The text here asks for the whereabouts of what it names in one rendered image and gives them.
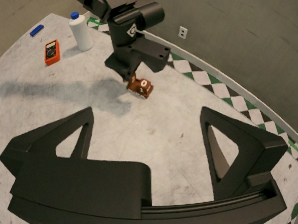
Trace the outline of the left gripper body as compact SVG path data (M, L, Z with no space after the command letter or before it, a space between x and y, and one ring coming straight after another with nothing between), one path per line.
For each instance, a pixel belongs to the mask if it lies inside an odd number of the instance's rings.
M132 73L134 71L134 69L137 67L137 65L141 62L141 60L138 58L138 60L133 64L132 67L126 66L122 63L119 63L118 61L118 56L117 56L117 51L116 51L116 46L129 46L131 44L133 44L135 41L137 40L137 37L130 43L127 44L116 44L114 42L112 42L112 46L113 46L113 51L114 53L112 53L105 61L104 64L107 68L113 68L119 71L119 73L123 74L123 75L127 75L127 71L128 73ZM114 56L115 55L115 56Z

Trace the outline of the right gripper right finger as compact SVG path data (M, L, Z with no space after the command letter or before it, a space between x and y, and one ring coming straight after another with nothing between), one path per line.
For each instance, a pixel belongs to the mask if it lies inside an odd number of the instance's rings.
M248 177L271 172L288 149L283 137L206 106L201 108L199 121L214 200L228 198ZM238 155L231 166L212 126L238 146Z

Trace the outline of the white bottle with blue cap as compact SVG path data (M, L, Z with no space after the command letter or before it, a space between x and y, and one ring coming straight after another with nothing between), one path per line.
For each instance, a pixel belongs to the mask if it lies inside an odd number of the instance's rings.
M86 23L86 19L83 15L79 15L78 12L73 12L69 20L69 26L74 35L74 38L81 51L88 51L93 47L93 41Z

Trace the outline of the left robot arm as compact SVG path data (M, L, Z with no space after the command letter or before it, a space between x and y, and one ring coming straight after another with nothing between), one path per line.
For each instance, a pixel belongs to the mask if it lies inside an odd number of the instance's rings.
M119 63L132 67L139 58L153 73L164 70L171 48L146 39L145 34L136 32L136 29L144 31L163 22L165 13L159 3L155 0L77 1L98 16L102 23L108 23L112 42L127 44L137 36L137 40L129 46L116 46Z

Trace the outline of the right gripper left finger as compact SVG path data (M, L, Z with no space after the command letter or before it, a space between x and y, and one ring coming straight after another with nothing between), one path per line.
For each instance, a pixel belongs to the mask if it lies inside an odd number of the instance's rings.
M70 157L87 159L94 121L93 110L89 106L67 117L13 137L6 147L57 156L56 147L82 126Z

